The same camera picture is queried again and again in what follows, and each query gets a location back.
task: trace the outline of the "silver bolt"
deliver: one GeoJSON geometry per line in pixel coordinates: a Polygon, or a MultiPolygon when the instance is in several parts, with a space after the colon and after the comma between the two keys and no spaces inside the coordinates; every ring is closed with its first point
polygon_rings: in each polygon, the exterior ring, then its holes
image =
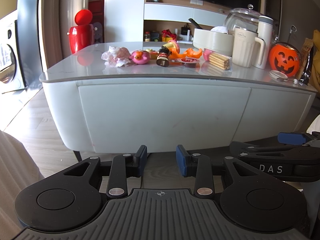
{"type": "Polygon", "coordinates": [[[123,193],[124,193],[124,190],[119,187],[114,187],[111,190],[109,190],[109,194],[113,196],[119,196],[119,195],[122,195],[123,193]]]}
{"type": "Polygon", "coordinates": [[[210,188],[208,188],[208,187],[201,187],[201,188],[198,188],[198,190],[197,190],[197,193],[199,194],[199,195],[210,195],[210,194],[212,194],[212,189],[210,189],[210,188]]]}

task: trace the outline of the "beige tumbler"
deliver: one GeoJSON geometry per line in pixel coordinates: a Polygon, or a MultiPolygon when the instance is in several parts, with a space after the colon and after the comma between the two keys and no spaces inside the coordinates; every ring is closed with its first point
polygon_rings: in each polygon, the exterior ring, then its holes
{"type": "Polygon", "coordinates": [[[235,28],[232,63],[241,67],[250,67],[256,42],[260,43],[258,64],[262,64],[266,43],[258,38],[258,33],[250,30],[235,28]]]}

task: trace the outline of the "mug handle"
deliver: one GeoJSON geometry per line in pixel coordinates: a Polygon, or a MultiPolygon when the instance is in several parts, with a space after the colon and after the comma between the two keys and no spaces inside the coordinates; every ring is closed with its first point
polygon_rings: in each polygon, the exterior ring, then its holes
{"type": "Polygon", "coordinates": [[[264,56],[264,50],[266,48],[266,43],[263,39],[260,39],[258,37],[255,37],[254,40],[258,43],[260,43],[260,51],[258,56],[258,65],[262,64],[263,56],[264,56]]]}

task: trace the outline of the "white table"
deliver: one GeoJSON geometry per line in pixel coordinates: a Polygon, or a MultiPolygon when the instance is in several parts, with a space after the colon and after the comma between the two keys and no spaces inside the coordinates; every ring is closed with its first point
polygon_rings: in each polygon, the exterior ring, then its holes
{"type": "Polygon", "coordinates": [[[154,60],[110,68],[101,59],[110,45],[132,52],[161,44],[92,45],[40,76],[68,148],[133,153],[141,144],[149,152],[174,151],[178,144],[187,150],[223,147],[298,130],[314,100],[316,89],[274,81],[269,67],[209,72],[201,57],[200,68],[165,68],[154,60]]]}

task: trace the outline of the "jack-o'-lantern bucket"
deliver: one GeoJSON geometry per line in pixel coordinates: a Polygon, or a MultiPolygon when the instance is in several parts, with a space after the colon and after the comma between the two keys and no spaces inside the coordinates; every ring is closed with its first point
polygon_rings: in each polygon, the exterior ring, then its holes
{"type": "Polygon", "coordinates": [[[275,43],[269,52],[271,68],[286,74],[288,77],[292,77],[297,73],[300,62],[300,52],[286,42],[275,43]]]}

